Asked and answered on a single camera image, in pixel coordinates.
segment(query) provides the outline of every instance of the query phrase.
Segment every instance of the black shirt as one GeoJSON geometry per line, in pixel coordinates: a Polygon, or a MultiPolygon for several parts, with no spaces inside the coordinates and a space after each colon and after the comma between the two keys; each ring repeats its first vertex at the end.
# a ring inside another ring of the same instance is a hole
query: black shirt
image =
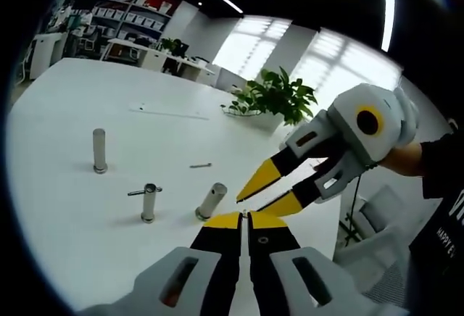
{"type": "Polygon", "coordinates": [[[455,309],[464,302],[463,132],[423,143],[422,163],[424,198],[443,200],[410,245],[421,302],[431,315],[458,315],[464,312],[455,309]]]}

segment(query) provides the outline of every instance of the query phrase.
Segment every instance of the metal cylinder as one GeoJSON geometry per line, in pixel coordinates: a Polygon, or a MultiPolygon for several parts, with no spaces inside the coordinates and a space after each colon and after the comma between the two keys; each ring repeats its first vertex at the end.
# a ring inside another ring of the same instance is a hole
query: metal cylinder
{"type": "Polygon", "coordinates": [[[154,200],[158,191],[162,191],[162,188],[156,187],[153,183],[145,185],[144,207],[140,216],[145,223],[151,223],[154,220],[154,200]]]}
{"type": "Polygon", "coordinates": [[[198,219],[210,219],[213,211],[216,209],[226,194],[226,186],[224,186],[222,183],[213,184],[210,191],[206,195],[206,198],[204,198],[203,203],[195,210],[195,215],[198,217],[198,219]]]}
{"type": "Polygon", "coordinates": [[[94,130],[94,171],[101,175],[108,170],[105,156],[105,132],[103,129],[94,130]]]}

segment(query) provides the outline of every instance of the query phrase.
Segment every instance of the window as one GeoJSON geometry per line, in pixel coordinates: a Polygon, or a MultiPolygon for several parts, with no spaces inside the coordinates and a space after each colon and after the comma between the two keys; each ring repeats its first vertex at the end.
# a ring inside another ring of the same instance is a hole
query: window
{"type": "Polygon", "coordinates": [[[368,46],[349,37],[322,29],[312,40],[291,79],[302,78],[315,89],[314,114],[327,109],[334,99],[360,83],[393,90],[402,68],[368,46]]]}
{"type": "Polygon", "coordinates": [[[247,80],[255,79],[290,23],[290,20],[272,17],[244,17],[212,63],[247,80]]]}

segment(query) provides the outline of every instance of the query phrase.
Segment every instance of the cable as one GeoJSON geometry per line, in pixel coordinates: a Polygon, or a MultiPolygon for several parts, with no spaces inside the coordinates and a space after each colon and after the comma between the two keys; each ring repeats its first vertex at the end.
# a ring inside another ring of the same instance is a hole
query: cable
{"type": "Polygon", "coordinates": [[[360,177],[357,178],[357,184],[356,184],[356,189],[355,189],[355,196],[353,197],[353,202],[351,204],[351,211],[349,212],[349,232],[348,232],[348,237],[347,237],[347,242],[345,243],[345,247],[348,246],[349,240],[351,239],[351,230],[353,226],[353,212],[355,210],[355,204],[356,204],[356,196],[357,196],[357,190],[360,187],[360,182],[361,182],[361,175],[360,177]]]}

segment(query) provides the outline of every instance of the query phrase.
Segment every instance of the ceiling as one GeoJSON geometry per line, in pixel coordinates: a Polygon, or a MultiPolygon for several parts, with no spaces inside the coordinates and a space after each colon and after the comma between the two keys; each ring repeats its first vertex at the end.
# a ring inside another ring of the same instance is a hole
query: ceiling
{"type": "MultiPolygon", "coordinates": [[[[210,17],[240,17],[221,0],[185,0],[210,17]]],[[[384,0],[231,0],[244,14],[261,14],[293,20],[312,29],[330,28],[380,49],[384,29],[384,0]]],[[[450,28],[464,25],[464,0],[448,0],[444,11],[430,0],[395,0],[395,21],[388,56],[405,68],[405,74],[424,92],[440,100],[436,82],[450,75],[450,51],[457,44],[450,28]]]]}

